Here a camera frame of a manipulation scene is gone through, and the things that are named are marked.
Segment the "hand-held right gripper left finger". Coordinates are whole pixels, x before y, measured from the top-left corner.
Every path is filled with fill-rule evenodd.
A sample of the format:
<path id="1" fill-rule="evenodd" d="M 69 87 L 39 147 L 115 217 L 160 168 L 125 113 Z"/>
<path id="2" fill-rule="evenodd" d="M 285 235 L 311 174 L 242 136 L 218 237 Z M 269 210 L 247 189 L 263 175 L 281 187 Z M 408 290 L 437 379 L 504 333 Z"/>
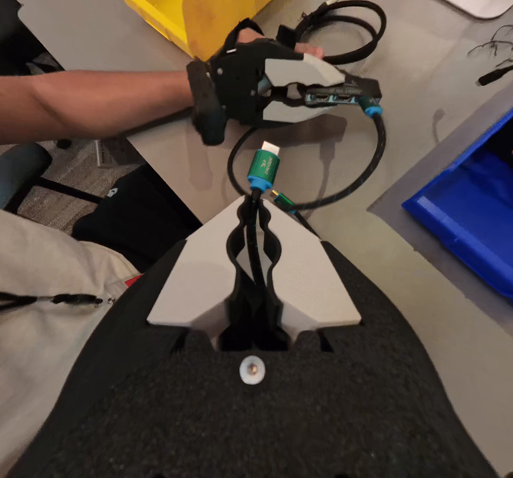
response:
<path id="1" fill-rule="evenodd" d="M 220 349 L 245 349 L 252 335 L 246 230 L 240 197 L 189 236 L 147 322 L 202 331 Z"/>

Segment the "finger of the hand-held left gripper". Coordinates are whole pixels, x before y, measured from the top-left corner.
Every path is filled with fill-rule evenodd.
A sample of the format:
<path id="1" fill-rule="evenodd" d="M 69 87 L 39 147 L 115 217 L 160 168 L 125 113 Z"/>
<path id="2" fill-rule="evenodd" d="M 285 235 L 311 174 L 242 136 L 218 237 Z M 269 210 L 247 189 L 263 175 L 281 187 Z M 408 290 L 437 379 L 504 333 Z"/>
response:
<path id="1" fill-rule="evenodd" d="M 345 80 L 345 73 L 335 66 L 310 54 L 303 54 L 302 59 L 267 58 L 262 87 L 284 88 L 290 84 L 330 87 L 343 84 Z"/>
<path id="2" fill-rule="evenodd" d="M 279 99 L 270 96 L 261 96 L 262 121 L 261 124 L 290 124 L 311 120 L 317 116 L 327 114 L 334 109 L 333 105 L 312 107 L 299 104 L 289 106 Z"/>

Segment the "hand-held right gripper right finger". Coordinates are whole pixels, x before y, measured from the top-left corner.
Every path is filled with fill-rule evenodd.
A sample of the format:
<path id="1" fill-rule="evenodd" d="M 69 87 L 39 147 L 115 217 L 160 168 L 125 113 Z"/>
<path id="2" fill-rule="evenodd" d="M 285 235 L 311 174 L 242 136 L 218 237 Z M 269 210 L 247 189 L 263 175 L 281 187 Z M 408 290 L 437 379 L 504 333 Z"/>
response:
<path id="1" fill-rule="evenodd" d="M 273 289 L 283 304 L 281 328 L 294 343 L 301 332 L 358 325 L 362 317 L 321 240 L 270 201 L 269 230 L 281 254 L 271 270 Z"/>

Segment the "black switch box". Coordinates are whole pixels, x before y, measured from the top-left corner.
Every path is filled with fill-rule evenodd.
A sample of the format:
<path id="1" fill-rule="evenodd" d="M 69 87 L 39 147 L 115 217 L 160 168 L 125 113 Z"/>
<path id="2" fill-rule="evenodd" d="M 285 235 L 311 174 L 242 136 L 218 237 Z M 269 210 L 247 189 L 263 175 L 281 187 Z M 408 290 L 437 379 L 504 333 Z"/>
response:
<path id="1" fill-rule="evenodd" d="M 379 82 L 375 79 L 347 75 L 345 82 L 332 86 L 310 86 L 304 91 L 308 107 L 333 107 L 342 104 L 359 104 L 360 99 L 382 99 Z"/>

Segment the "person's left forearm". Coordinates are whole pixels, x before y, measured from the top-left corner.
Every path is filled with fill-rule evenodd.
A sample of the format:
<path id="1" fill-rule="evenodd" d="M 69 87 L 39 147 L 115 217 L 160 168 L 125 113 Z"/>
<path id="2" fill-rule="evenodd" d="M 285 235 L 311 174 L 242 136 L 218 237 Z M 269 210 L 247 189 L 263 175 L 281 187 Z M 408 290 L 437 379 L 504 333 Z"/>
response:
<path id="1" fill-rule="evenodd" d="M 184 71 L 2 76 L 1 145 L 104 139 L 192 106 Z"/>

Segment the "person's left hand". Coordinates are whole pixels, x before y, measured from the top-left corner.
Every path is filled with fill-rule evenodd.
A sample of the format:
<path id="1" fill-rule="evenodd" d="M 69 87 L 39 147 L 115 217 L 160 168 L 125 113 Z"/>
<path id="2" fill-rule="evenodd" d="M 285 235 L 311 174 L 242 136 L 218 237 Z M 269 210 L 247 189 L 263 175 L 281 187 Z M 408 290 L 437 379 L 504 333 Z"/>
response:
<path id="1" fill-rule="evenodd" d="M 238 32 L 237 42 L 241 44 L 248 44 L 257 39 L 268 39 L 265 35 L 260 32 L 253 30 L 252 28 L 243 28 Z M 316 45 L 311 45 L 308 43 L 298 42 L 295 45 L 294 50 L 298 53 L 309 54 L 318 59 L 324 58 L 324 50 Z"/>

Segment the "black bag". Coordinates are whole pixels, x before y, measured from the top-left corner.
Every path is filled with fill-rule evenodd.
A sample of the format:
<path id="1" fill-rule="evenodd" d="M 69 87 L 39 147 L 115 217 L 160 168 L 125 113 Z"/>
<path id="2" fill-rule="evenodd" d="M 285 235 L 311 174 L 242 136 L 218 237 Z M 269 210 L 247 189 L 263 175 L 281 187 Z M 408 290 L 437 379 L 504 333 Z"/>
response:
<path id="1" fill-rule="evenodd" d="M 144 273 L 202 223 L 148 164 L 121 177 L 71 236 L 118 252 Z"/>

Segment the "beige garment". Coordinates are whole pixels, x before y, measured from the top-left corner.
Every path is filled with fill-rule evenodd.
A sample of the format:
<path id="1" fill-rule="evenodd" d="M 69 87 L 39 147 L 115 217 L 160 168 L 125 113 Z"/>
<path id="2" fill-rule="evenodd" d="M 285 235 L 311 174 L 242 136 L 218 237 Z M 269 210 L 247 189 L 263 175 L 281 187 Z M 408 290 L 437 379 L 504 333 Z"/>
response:
<path id="1" fill-rule="evenodd" d="M 102 300 L 97 307 L 45 301 L 1 313 L 1 476 L 52 411 L 93 330 L 138 275 L 116 251 L 1 211 L 1 292 Z"/>

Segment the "dark grey mat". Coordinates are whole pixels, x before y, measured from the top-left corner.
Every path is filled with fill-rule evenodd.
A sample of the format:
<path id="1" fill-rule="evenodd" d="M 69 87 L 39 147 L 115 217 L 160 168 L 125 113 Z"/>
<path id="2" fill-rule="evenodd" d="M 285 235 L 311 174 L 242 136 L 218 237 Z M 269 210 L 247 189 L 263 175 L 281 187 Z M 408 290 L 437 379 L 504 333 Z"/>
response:
<path id="1" fill-rule="evenodd" d="M 505 326 L 512 325 L 512 301 L 496 293 L 467 268 L 406 212 L 402 208 L 402 203 L 440 174 L 509 110 L 512 110 L 512 85 L 498 92 L 480 107 L 369 208 L 370 212 L 400 234 L 466 298 L 489 317 Z"/>

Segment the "large blue bin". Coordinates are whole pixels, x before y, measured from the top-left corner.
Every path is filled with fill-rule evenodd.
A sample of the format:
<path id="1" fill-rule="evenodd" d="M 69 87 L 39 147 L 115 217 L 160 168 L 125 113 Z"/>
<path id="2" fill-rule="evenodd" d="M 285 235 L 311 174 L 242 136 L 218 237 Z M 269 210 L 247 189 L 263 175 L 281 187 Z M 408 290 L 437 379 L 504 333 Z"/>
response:
<path id="1" fill-rule="evenodd" d="M 512 301 L 512 110 L 402 208 Z"/>

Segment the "black plug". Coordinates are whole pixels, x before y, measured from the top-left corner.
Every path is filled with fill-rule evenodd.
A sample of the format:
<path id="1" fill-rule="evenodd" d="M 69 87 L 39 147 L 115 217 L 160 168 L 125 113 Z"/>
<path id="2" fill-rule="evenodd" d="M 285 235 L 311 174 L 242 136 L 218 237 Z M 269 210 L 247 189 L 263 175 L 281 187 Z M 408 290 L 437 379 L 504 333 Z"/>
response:
<path id="1" fill-rule="evenodd" d="M 501 79 L 504 75 L 511 72 L 513 70 L 513 66 L 509 65 L 507 67 L 503 67 L 500 69 L 494 69 L 487 74 L 479 77 L 476 81 L 477 86 L 486 86 L 488 84 L 494 83 Z"/>

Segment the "black office chair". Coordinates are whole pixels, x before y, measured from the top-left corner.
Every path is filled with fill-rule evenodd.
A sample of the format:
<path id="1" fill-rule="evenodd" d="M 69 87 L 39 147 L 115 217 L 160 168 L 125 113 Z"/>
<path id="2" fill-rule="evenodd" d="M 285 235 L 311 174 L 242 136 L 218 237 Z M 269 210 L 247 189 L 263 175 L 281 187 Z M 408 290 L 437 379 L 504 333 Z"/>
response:
<path id="1" fill-rule="evenodd" d="M 53 159 L 37 143 L 15 145 L 1 155 L 1 210 L 17 215 L 31 190 L 41 187 L 75 199 L 99 204 L 101 197 L 43 177 Z"/>

